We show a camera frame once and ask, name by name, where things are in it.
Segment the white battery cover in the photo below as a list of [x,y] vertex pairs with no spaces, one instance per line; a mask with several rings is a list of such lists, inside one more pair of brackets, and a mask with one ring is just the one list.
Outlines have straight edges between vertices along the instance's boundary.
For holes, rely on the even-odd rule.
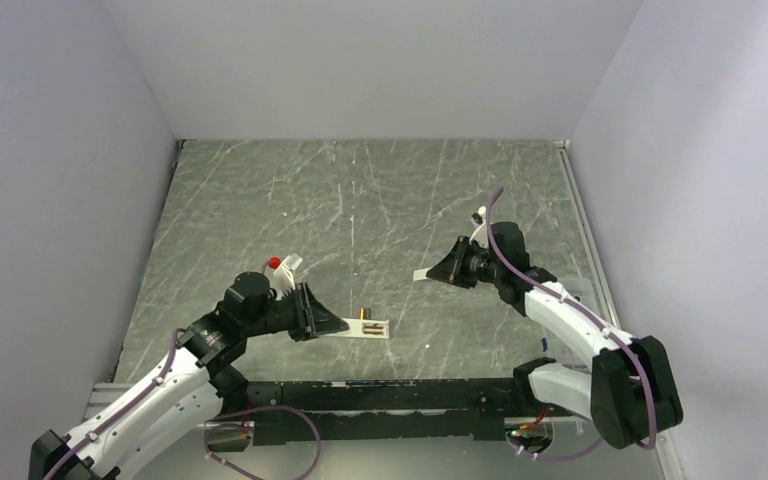
[[412,274],[412,281],[418,282],[418,281],[428,280],[429,279],[428,272],[429,272],[429,268],[414,270]]

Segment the white remote control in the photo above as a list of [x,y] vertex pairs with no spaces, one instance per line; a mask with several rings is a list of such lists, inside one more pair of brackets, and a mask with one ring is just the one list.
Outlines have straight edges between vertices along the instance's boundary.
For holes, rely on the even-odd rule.
[[346,330],[331,333],[331,337],[353,339],[389,339],[390,327],[387,320],[344,318]]

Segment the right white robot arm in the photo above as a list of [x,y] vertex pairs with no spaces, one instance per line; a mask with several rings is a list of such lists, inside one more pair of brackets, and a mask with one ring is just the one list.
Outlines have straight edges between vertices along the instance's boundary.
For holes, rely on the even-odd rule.
[[413,278],[464,289],[492,285],[503,303],[540,324],[582,362],[580,370],[554,358],[516,367],[510,392],[520,413],[561,407],[591,421],[601,439],[616,449],[651,447],[657,434],[683,422],[663,343],[610,325],[554,275],[532,265],[517,224],[476,226],[442,260],[415,271]]

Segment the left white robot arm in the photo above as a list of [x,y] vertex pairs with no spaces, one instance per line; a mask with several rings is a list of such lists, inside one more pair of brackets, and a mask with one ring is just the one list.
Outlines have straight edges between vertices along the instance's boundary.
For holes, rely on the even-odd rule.
[[32,445],[31,479],[130,479],[196,426],[239,417],[248,381],[233,367],[249,339],[285,332],[296,342],[349,330],[310,288],[274,289],[259,272],[239,274],[217,305],[174,330],[163,359],[90,419]]

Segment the clear plastic box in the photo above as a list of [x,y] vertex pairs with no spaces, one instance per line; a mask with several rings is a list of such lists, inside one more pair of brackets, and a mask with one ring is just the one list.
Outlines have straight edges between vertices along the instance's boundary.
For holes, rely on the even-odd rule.
[[560,277],[559,283],[579,303],[595,314],[600,314],[600,307],[592,282],[583,277]]

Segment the aluminium rail right edge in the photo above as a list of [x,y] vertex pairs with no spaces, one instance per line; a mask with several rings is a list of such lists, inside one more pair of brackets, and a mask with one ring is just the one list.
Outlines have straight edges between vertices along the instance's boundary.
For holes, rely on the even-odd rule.
[[618,325],[618,315],[613,299],[612,292],[608,283],[606,272],[604,270],[601,257],[597,248],[591,224],[587,211],[581,196],[579,186],[573,171],[571,158],[569,155],[569,142],[564,140],[553,141],[554,153],[558,159],[564,180],[568,186],[572,203],[575,210],[575,218],[578,222],[582,240],[585,244],[585,250],[588,260],[595,277],[595,294],[599,302],[601,312],[611,323]]

